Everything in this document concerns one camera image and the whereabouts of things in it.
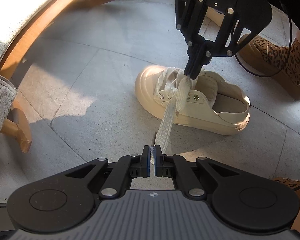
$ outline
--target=white shoelace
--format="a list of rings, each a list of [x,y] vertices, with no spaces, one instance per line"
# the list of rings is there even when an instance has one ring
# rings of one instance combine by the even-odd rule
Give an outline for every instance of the white shoelace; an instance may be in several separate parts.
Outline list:
[[[171,127],[173,124],[174,113],[177,115],[185,107],[186,100],[189,97],[189,90],[194,89],[197,84],[198,78],[191,80],[189,76],[185,76],[183,73],[184,69],[179,68],[166,68],[159,76],[156,87],[155,95],[162,98],[163,95],[159,93],[161,86],[164,81],[166,84],[164,86],[164,94],[170,101],[167,104],[166,110],[157,132],[155,145],[160,145],[162,153],[165,154],[169,137],[171,132]],[[204,75],[204,69],[199,73],[199,76]]]

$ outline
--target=black cable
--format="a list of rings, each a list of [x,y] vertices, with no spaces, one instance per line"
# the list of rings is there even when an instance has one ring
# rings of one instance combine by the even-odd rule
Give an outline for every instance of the black cable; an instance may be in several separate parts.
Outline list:
[[[290,41],[289,41],[289,50],[288,50],[288,54],[287,54],[287,57],[286,57],[286,60],[284,62],[284,65],[282,66],[282,68],[280,70],[278,70],[276,73],[270,75],[270,76],[267,76],[267,75],[260,75],[260,74],[257,74],[257,73],[254,73],[250,70],[248,70],[242,63],[241,61],[239,60],[237,54],[234,54],[235,58],[237,59],[238,63],[240,64],[240,66],[247,72],[249,72],[250,74],[254,75],[254,76],[257,76],[257,77],[273,77],[275,75],[277,75],[278,73],[280,73],[283,69],[285,69],[285,67],[287,66],[287,63],[288,63],[288,60],[289,60],[289,57],[290,57],[290,53],[291,53],[291,46],[292,46],[292,21],[291,21],[291,18],[290,16],[288,15],[288,18],[289,18],[289,24],[290,24]],[[232,38],[232,35],[234,33],[234,27],[235,25],[233,26],[232,28],[232,31],[231,31],[231,38]]]

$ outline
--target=leopard print boot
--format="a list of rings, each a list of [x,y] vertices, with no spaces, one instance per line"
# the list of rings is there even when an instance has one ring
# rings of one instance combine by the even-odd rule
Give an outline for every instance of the leopard print boot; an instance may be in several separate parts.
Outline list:
[[[238,43],[245,39],[242,36]],[[288,47],[280,47],[272,44],[266,39],[256,36],[250,41],[239,55],[253,68],[271,75],[279,69],[283,70],[273,78],[296,100],[300,100],[300,44],[294,41],[287,65],[285,60],[288,54]]]

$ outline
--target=logo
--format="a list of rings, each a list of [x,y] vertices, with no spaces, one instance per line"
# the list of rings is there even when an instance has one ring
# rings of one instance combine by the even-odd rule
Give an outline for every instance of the logo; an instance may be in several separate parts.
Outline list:
[[[158,195],[159,195],[159,194],[156,193],[156,192],[152,192],[152,193],[149,194],[149,196],[150,196],[150,197],[153,197],[153,198],[157,197]]]

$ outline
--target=chair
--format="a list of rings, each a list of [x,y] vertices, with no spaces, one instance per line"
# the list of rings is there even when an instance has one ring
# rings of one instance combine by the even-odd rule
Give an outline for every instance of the chair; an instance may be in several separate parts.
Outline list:
[[[25,53],[65,8],[92,7],[112,0],[0,0],[0,132],[14,137],[26,153],[32,137],[9,82]]]

